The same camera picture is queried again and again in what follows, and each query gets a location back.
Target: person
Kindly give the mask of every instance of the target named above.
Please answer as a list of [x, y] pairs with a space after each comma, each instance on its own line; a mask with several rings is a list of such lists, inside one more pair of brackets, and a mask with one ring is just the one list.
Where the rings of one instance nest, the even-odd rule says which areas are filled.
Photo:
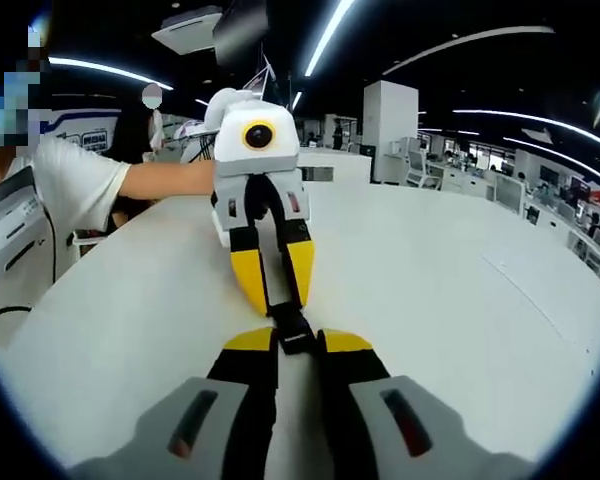
[[596, 233], [596, 230], [600, 230], [600, 215], [598, 212], [593, 212], [591, 214], [591, 225], [589, 226], [589, 231], [587, 235], [593, 238], [593, 235]]
[[[151, 140], [159, 136], [155, 132], [154, 115], [157, 110], [147, 108], [142, 102], [130, 102], [122, 107], [113, 131], [113, 141], [104, 157], [130, 164], [143, 163], [147, 156], [155, 153], [161, 145], [151, 145]], [[136, 200], [118, 196], [111, 208], [111, 217], [106, 233], [110, 234], [129, 220], [144, 212], [152, 204], [150, 200]]]
[[[121, 162], [41, 135], [43, 108], [50, 101], [45, 92], [50, 68], [43, 35], [29, 27], [27, 37], [27, 25], [31, 24], [5, 22], [6, 33], [2, 32], [12, 41], [0, 49], [0, 183], [31, 166], [50, 222], [45, 238], [0, 278], [0, 309], [35, 305], [71, 265], [64, 239], [75, 230], [104, 231], [118, 197], [157, 200], [213, 191], [211, 161], [142, 163], [138, 151], [124, 154]], [[0, 320], [0, 346], [8, 345], [21, 323], [14, 322]]]
[[333, 149], [342, 149], [342, 124], [339, 118], [336, 118], [336, 128], [333, 132]]

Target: white t-shirt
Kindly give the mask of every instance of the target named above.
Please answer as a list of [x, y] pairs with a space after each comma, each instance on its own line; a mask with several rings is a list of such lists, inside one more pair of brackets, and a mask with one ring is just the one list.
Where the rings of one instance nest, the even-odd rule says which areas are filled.
[[[56, 230], [57, 276], [71, 265], [67, 239], [76, 229], [105, 230], [130, 165], [102, 157], [55, 137], [42, 137], [33, 154], [13, 160], [7, 177], [31, 165], [38, 196]], [[52, 284], [51, 228], [0, 279], [0, 308], [33, 307]], [[26, 314], [0, 316], [0, 346], [6, 347]]]

